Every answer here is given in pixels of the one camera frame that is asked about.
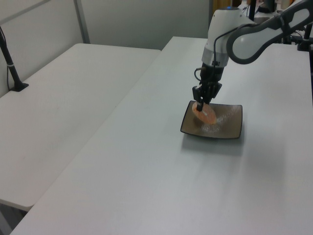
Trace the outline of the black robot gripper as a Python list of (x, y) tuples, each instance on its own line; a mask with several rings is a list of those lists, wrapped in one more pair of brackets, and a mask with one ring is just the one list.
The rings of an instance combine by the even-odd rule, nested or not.
[(203, 104), (209, 104), (215, 98), (222, 87), (219, 81), (222, 78), (224, 67), (208, 66), (205, 63), (201, 66), (200, 83), (192, 88), (193, 98), (197, 102), (197, 111), (201, 112)]

